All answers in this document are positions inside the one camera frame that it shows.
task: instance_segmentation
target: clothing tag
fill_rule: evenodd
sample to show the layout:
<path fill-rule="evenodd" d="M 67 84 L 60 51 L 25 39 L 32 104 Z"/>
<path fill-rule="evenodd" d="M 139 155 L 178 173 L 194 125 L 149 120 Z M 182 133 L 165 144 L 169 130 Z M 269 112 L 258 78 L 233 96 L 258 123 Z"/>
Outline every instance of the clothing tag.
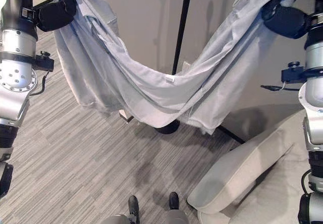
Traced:
<path fill-rule="evenodd" d="M 166 81 L 169 83 L 175 82 L 175 75 L 166 74 Z"/>

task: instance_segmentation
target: stand base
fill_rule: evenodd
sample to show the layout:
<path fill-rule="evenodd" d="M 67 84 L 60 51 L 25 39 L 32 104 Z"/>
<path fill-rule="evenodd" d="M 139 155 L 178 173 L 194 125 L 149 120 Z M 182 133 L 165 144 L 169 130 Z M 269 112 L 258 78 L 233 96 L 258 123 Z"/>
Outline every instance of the stand base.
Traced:
<path fill-rule="evenodd" d="M 174 120 L 173 122 L 169 123 L 167 126 L 164 126 L 162 128 L 155 128 L 156 131 L 162 134 L 172 134 L 177 131 L 177 129 L 180 126 L 179 120 Z"/>

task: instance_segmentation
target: sofa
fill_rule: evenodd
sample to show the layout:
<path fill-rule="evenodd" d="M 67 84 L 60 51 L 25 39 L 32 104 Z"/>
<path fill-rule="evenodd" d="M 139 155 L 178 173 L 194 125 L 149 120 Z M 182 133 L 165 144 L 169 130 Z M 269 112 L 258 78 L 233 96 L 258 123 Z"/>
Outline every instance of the sofa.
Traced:
<path fill-rule="evenodd" d="M 301 176 L 310 168 L 304 117 L 297 112 L 211 167 L 188 197 L 201 224 L 298 223 Z"/>

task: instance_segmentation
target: wrinkled fabric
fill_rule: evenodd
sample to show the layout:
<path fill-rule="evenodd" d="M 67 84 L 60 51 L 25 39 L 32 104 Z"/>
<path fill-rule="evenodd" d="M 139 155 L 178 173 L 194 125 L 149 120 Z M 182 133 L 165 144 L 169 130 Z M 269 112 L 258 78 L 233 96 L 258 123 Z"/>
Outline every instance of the wrinkled fabric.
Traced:
<path fill-rule="evenodd" d="M 54 35 L 78 103 L 103 113 L 126 109 L 156 128 L 180 119 L 212 134 L 275 39 L 259 14 L 270 0 L 236 0 L 200 57 L 172 76 L 129 56 L 106 1 L 76 1 L 74 21 Z"/>

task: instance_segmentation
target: white cushion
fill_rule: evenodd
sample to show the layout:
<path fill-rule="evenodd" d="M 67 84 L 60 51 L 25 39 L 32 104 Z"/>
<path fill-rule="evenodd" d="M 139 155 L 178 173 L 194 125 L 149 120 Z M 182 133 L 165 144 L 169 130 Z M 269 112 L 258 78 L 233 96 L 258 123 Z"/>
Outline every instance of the white cushion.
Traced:
<path fill-rule="evenodd" d="M 230 220 L 230 224 L 290 224 L 298 223 L 297 215 L 301 189 L 301 176 L 309 170 L 302 130 L 303 114 L 288 121 L 289 141 L 293 147 L 270 171 L 264 181 L 244 200 Z"/>
<path fill-rule="evenodd" d="M 297 116 L 299 120 L 304 113 Z M 285 120 L 222 156 L 190 194 L 188 202 L 206 214 L 226 208 L 292 146 L 294 132 L 290 126 L 291 122 Z"/>

